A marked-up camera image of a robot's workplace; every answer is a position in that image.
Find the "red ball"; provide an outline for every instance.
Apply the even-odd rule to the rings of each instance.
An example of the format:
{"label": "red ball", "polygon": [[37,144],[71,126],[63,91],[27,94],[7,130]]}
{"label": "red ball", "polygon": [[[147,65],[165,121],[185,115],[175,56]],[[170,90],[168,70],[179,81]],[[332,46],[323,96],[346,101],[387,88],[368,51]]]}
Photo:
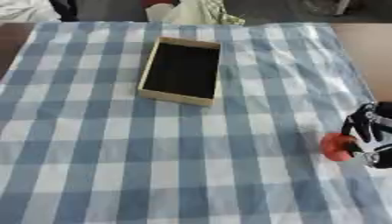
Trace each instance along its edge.
{"label": "red ball", "polygon": [[321,150],[327,158],[332,161],[347,161],[350,158],[350,154],[345,145],[350,142],[355,142],[354,136],[345,136],[340,133],[329,133],[326,134],[321,140]]}

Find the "cardboard box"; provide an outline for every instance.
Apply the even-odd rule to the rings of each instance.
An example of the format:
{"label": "cardboard box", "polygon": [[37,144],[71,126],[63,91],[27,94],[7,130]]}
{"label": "cardboard box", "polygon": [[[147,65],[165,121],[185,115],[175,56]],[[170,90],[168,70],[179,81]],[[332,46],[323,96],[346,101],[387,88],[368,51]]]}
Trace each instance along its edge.
{"label": "cardboard box", "polygon": [[163,101],[211,105],[220,50],[218,43],[158,38],[143,71],[139,94]]}

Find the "blue and white checkered tablecloth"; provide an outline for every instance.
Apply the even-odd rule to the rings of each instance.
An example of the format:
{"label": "blue and white checkered tablecloth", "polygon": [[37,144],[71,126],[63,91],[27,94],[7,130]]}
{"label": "blue and white checkered tablecloth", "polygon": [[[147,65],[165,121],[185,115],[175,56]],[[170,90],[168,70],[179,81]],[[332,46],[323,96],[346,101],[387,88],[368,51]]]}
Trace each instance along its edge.
{"label": "blue and white checkered tablecloth", "polygon": [[[137,96],[160,35],[222,43],[212,107]],[[319,154],[372,100],[327,24],[38,24],[0,91],[4,224],[392,221],[391,171]]]}

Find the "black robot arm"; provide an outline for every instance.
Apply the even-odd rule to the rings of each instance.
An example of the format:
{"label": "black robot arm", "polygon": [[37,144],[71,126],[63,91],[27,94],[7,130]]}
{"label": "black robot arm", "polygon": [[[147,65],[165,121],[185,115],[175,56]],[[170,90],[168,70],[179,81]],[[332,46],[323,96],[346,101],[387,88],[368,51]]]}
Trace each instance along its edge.
{"label": "black robot arm", "polygon": [[[352,128],[365,143],[369,143],[372,138],[377,142],[382,141],[384,134],[392,134],[392,102],[363,104],[347,117],[341,133],[348,136]],[[374,152],[363,152],[356,143],[349,143],[346,148],[353,157],[362,155],[370,166],[380,169],[392,167],[392,144],[378,147]]]}

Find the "red object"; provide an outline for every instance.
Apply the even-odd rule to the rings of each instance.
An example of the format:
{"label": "red object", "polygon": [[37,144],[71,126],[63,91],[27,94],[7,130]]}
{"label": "red object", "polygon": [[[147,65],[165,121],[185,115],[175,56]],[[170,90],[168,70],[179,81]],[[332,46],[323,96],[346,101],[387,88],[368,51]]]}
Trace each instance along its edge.
{"label": "red object", "polygon": [[174,0],[142,0],[142,6],[147,9],[154,4],[174,4]]}
{"label": "red object", "polygon": [[321,140],[321,150],[323,154],[332,161],[347,161],[352,157],[348,153],[347,149],[345,149],[345,145],[355,141],[356,138],[354,136],[345,136],[340,133],[329,133]]}

